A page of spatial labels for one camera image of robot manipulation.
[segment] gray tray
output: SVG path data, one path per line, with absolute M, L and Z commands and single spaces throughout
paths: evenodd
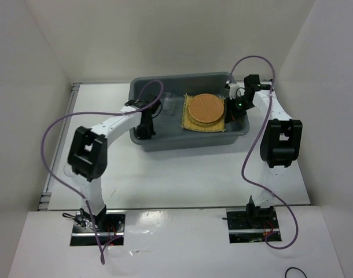
M 153 120 L 156 135 L 152 136 L 152 139 L 139 140 L 135 137 L 134 129 L 131 129 L 131 140 L 137 145 L 142 146 L 146 152 L 229 145 L 234 143 L 238 136 L 245 135 L 249 131 L 247 116 L 241 120 L 226 124 L 225 132 L 202 133 L 181 128 L 184 95 L 195 96 L 201 93 L 210 93 L 223 98 L 228 97 L 229 91 L 224 89 L 228 76 L 228 72 L 212 72 L 134 79 L 130 85 L 129 100 L 136 99 L 142 88 L 149 81 L 158 79 L 164 83 L 164 92 L 173 94 L 171 101 L 174 103 L 171 106 L 174 107 L 172 111 L 168 111 L 172 112 L 172 115 L 170 113 L 169 115 L 161 113 Z M 160 85 L 153 83 L 146 88 L 143 94 L 157 96 L 159 91 Z

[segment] white wall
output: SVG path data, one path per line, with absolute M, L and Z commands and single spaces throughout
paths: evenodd
M 353 0 L 315 2 L 276 89 L 303 121 L 301 172 L 353 277 Z
M 314 0 L 26 2 L 69 79 L 98 82 L 230 71 L 249 54 L 280 68 Z M 248 72 L 270 77 L 262 61 Z
M 0 1 L 0 277 L 6 277 L 46 172 L 45 127 L 62 115 L 71 85 L 23 0 Z M 47 142 L 52 157 L 59 128 Z

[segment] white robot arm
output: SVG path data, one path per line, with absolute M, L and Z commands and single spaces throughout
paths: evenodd
M 73 181 L 89 202 L 95 225 L 100 224 L 106 214 L 101 176 L 107 167 L 107 149 L 117 138 L 132 128 L 135 128 L 135 135 L 139 139 L 150 139 L 155 135 L 152 114 L 158 109 L 160 101 L 142 112 L 136 112 L 149 103 L 150 101 L 131 100 L 120 110 L 120 114 L 129 112 L 131 114 L 113 116 L 88 129 L 83 126 L 76 129 L 68 155 L 68 164 L 72 167 Z M 85 200 L 82 200 L 80 212 L 84 222 L 91 226 Z
M 226 99 L 228 110 L 226 119 L 240 116 L 253 107 L 259 109 L 265 118 L 270 103 L 270 85 L 260 84 L 258 75 L 249 75 L 244 79 L 244 84 L 244 88 L 235 83 L 226 85 L 229 89 L 229 98 Z M 238 96 L 240 89 L 244 89 L 245 92 Z M 303 125 L 301 121 L 292 119 L 286 113 L 278 102 L 275 92 L 272 92 L 271 98 L 271 111 L 260 145 L 260 156 L 269 167 L 267 187 L 275 191 L 278 179 L 299 155 Z M 267 191 L 262 191 L 255 199 L 261 207 L 270 207 L 274 201 Z

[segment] white tabletop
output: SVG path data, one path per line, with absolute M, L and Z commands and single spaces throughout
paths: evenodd
M 127 101 L 130 84 L 81 85 L 73 111 L 112 111 Z M 183 207 L 244 206 L 250 195 L 260 189 L 241 177 L 243 160 L 258 133 L 263 118 L 257 109 L 248 111 L 250 131 L 233 145 L 145 153 L 133 144 L 129 133 L 118 138 L 108 149 L 108 167 L 102 176 L 102 194 L 110 209 L 149 209 Z M 75 116 L 66 125 L 56 159 L 57 174 L 64 174 L 74 131 L 90 127 L 107 116 Z M 259 146 L 248 163 L 247 176 L 267 184 L 269 172 L 259 155 Z M 80 197 L 52 179 L 50 210 L 79 209 Z M 289 204 L 310 204 L 297 162 L 280 177 L 276 192 Z
M 126 212 L 124 245 L 105 252 L 70 247 L 72 220 L 62 212 L 29 213 L 9 273 L 10 278 L 54 277 L 284 277 L 290 266 L 307 277 L 342 278 L 343 273 L 319 207 L 293 207 L 300 232 L 286 250 L 265 243 L 229 244 L 226 210 L 154 210 Z M 295 226 L 284 207 L 277 208 L 283 246 Z M 291 272 L 288 278 L 303 278 Z

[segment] black mounting bracket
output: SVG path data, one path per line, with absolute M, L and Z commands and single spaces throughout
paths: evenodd
M 246 204 L 246 215 L 247 219 L 250 222 L 255 223 L 256 219 L 260 219 L 260 223 L 263 222 L 263 218 L 272 218 L 273 217 L 273 212 L 274 212 L 274 207 L 270 206 L 268 208 L 261 208 L 259 206 L 256 206 L 252 200 L 252 196 L 250 196 L 250 199 L 248 203 Z
M 260 156 L 269 168 L 274 166 L 288 167 L 299 156 L 303 124 L 300 120 L 269 120 L 266 126 Z M 281 140 L 284 134 L 287 140 Z
M 255 92 L 260 90 L 269 90 L 271 85 L 261 84 L 258 74 L 250 74 L 244 78 L 245 94 L 241 97 L 236 97 L 231 100 L 227 97 L 224 100 L 226 116 L 225 123 L 232 122 L 247 114 L 247 110 L 253 108 L 253 97 Z
M 155 98 L 148 98 L 146 101 L 129 100 L 125 103 L 125 106 L 133 106 L 141 109 L 151 103 Z M 140 140 L 151 139 L 153 135 L 156 135 L 153 129 L 153 118 L 152 115 L 156 113 L 157 109 L 161 105 L 161 101 L 157 101 L 152 107 L 142 111 L 141 123 L 135 127 L 135 136 Z
M 88 181 L 99 178 L 107 167 L 107 138 L 103 134 L 95 134 L 91 129 L 78 127 L 73 135 L 67 162 L 75 174 L 84 176 Z
M 95 223 L 99 228 L 101 228 L 101 225 L 103 224 L 103 222 L 106 220 L 106 212 L 107 212 L 107 206 L 105 205 L 105 207 L 100 211 L 100 213 L 98 213 L 97 215 L 94 215 L 94 220 Z M 84 209 L 80 209 L 80 214 L 82 218 L 87 219 L 89 222 L 91 222 L 91 218 L 89 213 L 85 212 Z

